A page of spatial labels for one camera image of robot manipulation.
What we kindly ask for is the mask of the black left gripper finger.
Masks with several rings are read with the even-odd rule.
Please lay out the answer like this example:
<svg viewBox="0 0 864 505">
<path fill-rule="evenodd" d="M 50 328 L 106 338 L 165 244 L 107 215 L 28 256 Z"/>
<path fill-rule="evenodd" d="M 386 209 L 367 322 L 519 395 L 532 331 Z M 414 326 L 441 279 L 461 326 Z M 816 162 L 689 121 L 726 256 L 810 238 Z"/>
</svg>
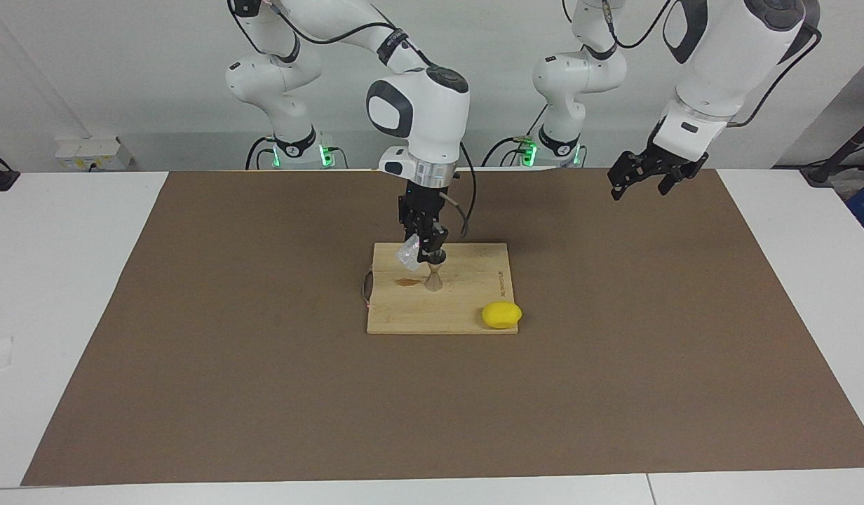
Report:
<svg viewBox="0 0 864 505">
<path fill-rule="evenodd" d="M 675 167 L 669 170 L 659 182 L 660 195 L 665 196 L 681 181 L 694 178 L 701 167 Z"/>
<path fill-rule="evenodd" d="M 622 152 L 607 172 L 609 183 L 611 183 L 611 196 L 614 201 L 620 201 L 630 186 L 651 177 L 653 172 L 653 159 L 644 154 L 635 154 L 630 151 Z"/>
</svg>

